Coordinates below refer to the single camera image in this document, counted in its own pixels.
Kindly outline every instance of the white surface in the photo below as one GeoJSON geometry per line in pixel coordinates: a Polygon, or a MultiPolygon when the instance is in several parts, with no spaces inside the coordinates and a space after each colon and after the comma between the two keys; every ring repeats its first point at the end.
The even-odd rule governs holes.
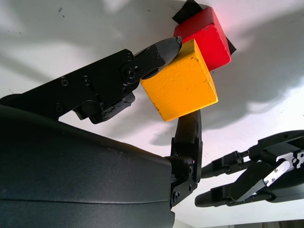
{"type": "Polygon", "coordinates": [[[175,220],[173,228],[193,228],[193,227],[181,221],[175,220]]]}
{"type": "MultiPolygon", "coordinates": [[[[243,151],[258,139],[304,129],[304,2],[302,0],[198,1],[214,7],[237,47],[232,62],[212,72],[219,102],[201,111],[203,165],[243,151]]],[[[123,48],[136,53],[173,34],[170,0],[2,0],[0,96],[22,93],[123,48]]],[[[93,125],[68,113],[61,121],[166,156],[176,121],[165,123],[141,87],[132,106],[93,125]]],[[[303,200],[281,204],[196,208],[195,196],[235,180],[201,181],[174,208],[196,228],[303,219],[303,200]]]]}

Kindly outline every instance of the black plastic cover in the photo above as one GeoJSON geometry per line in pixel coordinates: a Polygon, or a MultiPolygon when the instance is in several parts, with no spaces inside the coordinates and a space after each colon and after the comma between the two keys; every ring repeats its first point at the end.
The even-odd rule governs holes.
{"type": "Polygon", "coordinates": [[[167,159],[2,105],[0,126],[0,227],[173,226],[167,159]]]}

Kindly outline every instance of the screw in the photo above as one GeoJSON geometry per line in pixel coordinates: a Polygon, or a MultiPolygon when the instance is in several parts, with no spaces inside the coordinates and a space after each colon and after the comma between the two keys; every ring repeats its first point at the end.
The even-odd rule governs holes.
{"type": "Polygon", "coordinates": [[[62,86],[67,86],[67,85],[68,85],[68,80],[67,80],[66,77],[62,77],[62,78],[61,78],[61,85],[62,85],[62,86]]]}
{"type": "Polygon", "coordinates": [[[101,102],[99,103],[99,106],[100,106],[101,109],[104,109],[104,108],[105,108],[105,103],[101,101],[101,102]]]}
{"type": "Polygon", "coordinates": [[[133,70],[132,68],[129,68],[129,69],[127,70],[127,75],[128,75],[128,78],[129,78],[129,79],[133,79],[134,76],[135,76],[134,70],[133,70]]]}
{"type": "Polygon", "coordinates": [[[63,112],[63,110],[64,110],[64,108],[63,108],[63,106],[61,104],[56,104],[55,111],[57,113],[61,113],[61,112],[63,112]]]}
{"type": "Polygon", "coordinates": [[[91,84],[91,80],[88,78],[88,76],[84,76],[84,82],[85,85],[89,86],[91,84]]]}
{"type": "Polygon", "coordinates": [[[132,61],[132,59],[133,59],[132,56],[130,54],[128,54],[127,55],[127,60],[130,62],[130,61],[132,61]]]}

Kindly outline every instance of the wooden block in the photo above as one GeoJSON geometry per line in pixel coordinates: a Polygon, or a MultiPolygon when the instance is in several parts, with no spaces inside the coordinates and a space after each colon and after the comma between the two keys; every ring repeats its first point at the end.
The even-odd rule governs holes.
{"type": "Polygon", "coordinates": [[[228,42],[211,7],[195,14],[175,28],[183,43],[195,39],[209,71],[231,61],[228,42]]]}
{"type": "Polygon", "coordinates": [[[182,45],[168,66],[141,84],[165,121],[218,101],[210,72],[193,39],[182,45]]]}

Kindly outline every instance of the robotic arm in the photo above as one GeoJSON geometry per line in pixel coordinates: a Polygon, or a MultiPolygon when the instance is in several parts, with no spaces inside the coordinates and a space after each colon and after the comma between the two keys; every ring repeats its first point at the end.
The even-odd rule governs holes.
{"type": "Polygon", "coordinates": [[[170,38],[136,55],[125,49],[0,99],[0,227],[171,228],[171,208],[201,178],[243,169],[235,183],[198,196],[196,205],[304,198],[303,131],[201,168],[200,111],[179,118],[168,157],[57,121],[71,110],[94,124],[107,121],[131,105],[139,80],[157,74],[180,48],[181,39],[170,38]]]}

